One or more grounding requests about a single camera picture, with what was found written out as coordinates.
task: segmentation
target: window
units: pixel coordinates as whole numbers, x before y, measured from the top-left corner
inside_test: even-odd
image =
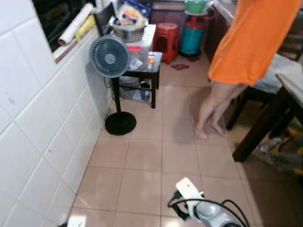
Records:
[[[33,0],[52,52],[59,47],[60,35],[87,2],[96,6],[95,0]]]

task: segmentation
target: red plastic stool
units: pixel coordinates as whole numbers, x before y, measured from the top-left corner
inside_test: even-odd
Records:
[[[179,31],[178,25],[174,23],[159,23],[157,25],[156,34],[153,42],[153,51],[158,50],[158,39],[167,39],[166,52],[163,53],[162,59],[170,64],[175,59],[179,52]]]

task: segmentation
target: fan base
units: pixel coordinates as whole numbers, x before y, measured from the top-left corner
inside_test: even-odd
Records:
[[[105,120],[105,129],[109,134],[122,136],[131,132],[136,127],[135,117],[128,112],[117,112],[111,114]]]

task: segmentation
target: metal bowl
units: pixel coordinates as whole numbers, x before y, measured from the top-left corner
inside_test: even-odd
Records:
[[[144,19],[143,23],[138,26],[118,26],[112,24],[115,35],[126,43],[135,43],[142,39],[144,28],[148,25],[148,19]]]

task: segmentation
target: tiled wall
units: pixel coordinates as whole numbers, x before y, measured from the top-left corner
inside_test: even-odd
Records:
[[[55,64],[31,0],[0,0],[0,226],[67,219],[111,100],[89,65],[97,37]]]

